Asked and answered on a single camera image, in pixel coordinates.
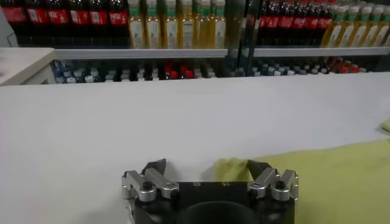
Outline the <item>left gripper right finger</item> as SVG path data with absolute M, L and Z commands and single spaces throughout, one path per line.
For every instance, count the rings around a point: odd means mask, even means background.
M 295 170 L 279 173 L 268 163 L 248 160 L 247 168 L 253 178 L 247 184 L 248 193 L 256 200 L 270 196 L 277 201 L 297 201 L 299 176 Z

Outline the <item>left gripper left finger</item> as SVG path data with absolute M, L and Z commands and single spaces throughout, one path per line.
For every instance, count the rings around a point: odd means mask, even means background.
M 167 160 L 165 158 L 148 162 L 139 173 L 136 170 L 125 171 L 121 177 L 122 198 L 138 198 L 144 203 L 153 202 L 158 196 L 173 200 L 178 197 L 180 186 L 164 176 Z

